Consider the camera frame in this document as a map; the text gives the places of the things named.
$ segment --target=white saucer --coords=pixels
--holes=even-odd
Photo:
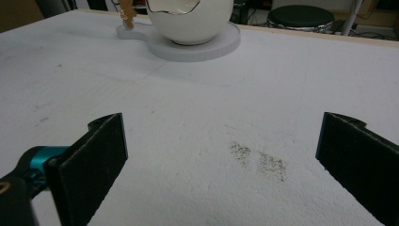
[[[176,44],[162,36],[152,24],[135,23],[131,30],[121,25],[117,33],[122,40],[143,40],[157,57],[177,62],[200,62],[223,57],[234,51],[241,41],[240,28],[232,23],[227,23],[215,37],[199,45]]]

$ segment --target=floor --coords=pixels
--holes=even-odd
[[[248,13],[248,24],[257,26],[267,26],[267,14],[269,11],[261,9],[250,9]],[[360,37],[366,39],[380,39],[380,40],[396,40],[392,27],[380,27],[380,26],[368,26],[368,25],[357,25],[354,30],[351,31],[350,36]]]

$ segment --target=white ceramic bowl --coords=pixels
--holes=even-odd
[[[233,0],[146,0],[155,28],[182,45],[211,40],[232,13]]]

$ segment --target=white tabletop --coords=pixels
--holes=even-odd
[[[0,34],[1,175],[122,112],[129,159],[90,225],[380,225],[315,152],[326,111],[398,143],[396,42],[242,27],[233,53],[177,63],[120,24],[72,11]],[[49,192],[33,204],[59,225]]]

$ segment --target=cable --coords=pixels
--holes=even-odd
[[[256,12],[256,9],[253,9],[253,12],[247,18],[247,24],[249,23],[249,19],[251,19],[251,17],[255,14],[255,12]]]
[[[71,0],[71,1],[68,1],[68,2],[70,4],[70,9],[71,10],[77,9],[77,5],[76,5],[76,1],[75,0]]]
[[[396,37],[384,36],[384,35],[376,33],[376,32],[360,32],[359,33],[353,29],[351,29],[351,32],[355,34],[355,36],[351,35],[352,37],[361,37],[361,38],[375,39],[375,40],[396,40],[396,41],[399,40]]]
[[[342,22],[340,23],[340,25],[337,26],[337,28],[335,28],[333,31],[331,31],[332,34],[337,33],[337,32],[343,27],[344,24],[345,24],[345,21],[342,21]]]
[[[266,23],[261,23],[261,24],[251,24],[253,26],[263,26],[263,27],[269,27],[269,25]]]
[[[114,2],[114,0],[110,0],[110,1],[111,1],[112,5],[114,5],[115,10],[118,12],[119,10],[118,10],[117,6],[119,6],[120,3],[116,3],[116,2]]]

